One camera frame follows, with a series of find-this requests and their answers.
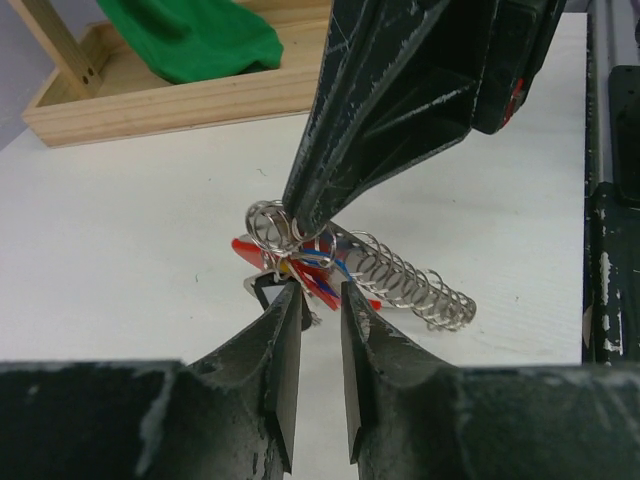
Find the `wooden box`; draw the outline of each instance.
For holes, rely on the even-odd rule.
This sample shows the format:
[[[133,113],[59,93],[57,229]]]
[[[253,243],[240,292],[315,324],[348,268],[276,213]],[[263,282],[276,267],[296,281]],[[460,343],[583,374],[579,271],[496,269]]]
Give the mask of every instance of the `wooden box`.
[[[144,64],[108,22],[78,43],[48,0],[9,0],[56,63],[24,111],[49,146],[88,143],[276,117],[311,108],[330,0],[242,2],[278,32],[278,70],[171,85]]]

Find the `green fabric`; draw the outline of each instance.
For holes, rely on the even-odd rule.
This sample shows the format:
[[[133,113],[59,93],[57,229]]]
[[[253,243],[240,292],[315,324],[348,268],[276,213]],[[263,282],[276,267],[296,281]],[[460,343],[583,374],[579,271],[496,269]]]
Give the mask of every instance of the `green fabric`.
[[[151,71],[171,83],[278,68],[282,44],[261,17],[231,0],[98,0]]]

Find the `gray wall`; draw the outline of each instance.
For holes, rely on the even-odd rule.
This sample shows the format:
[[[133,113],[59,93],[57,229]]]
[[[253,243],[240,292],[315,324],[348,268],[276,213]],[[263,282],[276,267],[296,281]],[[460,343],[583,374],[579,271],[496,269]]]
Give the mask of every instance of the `gray wall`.
[[[52,0],[74,35],[104,20],[95,0]],[[20,115],[53,70],[53,62],[6,0],[0,0],[0,149],[24,129]]]

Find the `table surface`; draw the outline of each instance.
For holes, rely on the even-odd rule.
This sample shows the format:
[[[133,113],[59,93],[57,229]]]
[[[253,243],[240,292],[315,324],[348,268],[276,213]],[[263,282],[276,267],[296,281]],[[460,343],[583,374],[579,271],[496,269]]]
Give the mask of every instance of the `table surface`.
[[[581,355],[586,16],[565,14],[527,103],[366,193],[336,218],[478,303],[458,333],[384,316],[458,365]],[[0,359],[180,358],[252,322],[255,273],[230,249],[244,212],[279,198],[305,116],[0,152]],[[295,478],[348,466],[338,317],[303,335]]]

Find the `coiled wire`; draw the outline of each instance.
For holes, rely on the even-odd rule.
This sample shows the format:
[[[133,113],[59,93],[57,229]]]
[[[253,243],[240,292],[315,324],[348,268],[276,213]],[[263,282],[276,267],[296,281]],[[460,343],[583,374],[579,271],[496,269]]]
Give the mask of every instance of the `coiled wire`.
[[[449,288],[437,272],[415,268],[370,233],[348,232],[329,223],[320,232],[305,235],[277,200],[251,205],[245,225],[262,250],[265,267],[275,269],[276,274],[285,259],[312,261],[331,269],[339,242],[346,241],[350,245],[343,262],[358,286],[396,308],[411,309],[429,329],[456,331],[475,316],[476,304],[471,298]],[[319,252],[320,238],[329,240],[329,252],[316,255],[303,249],[303,244],[313,240]]]

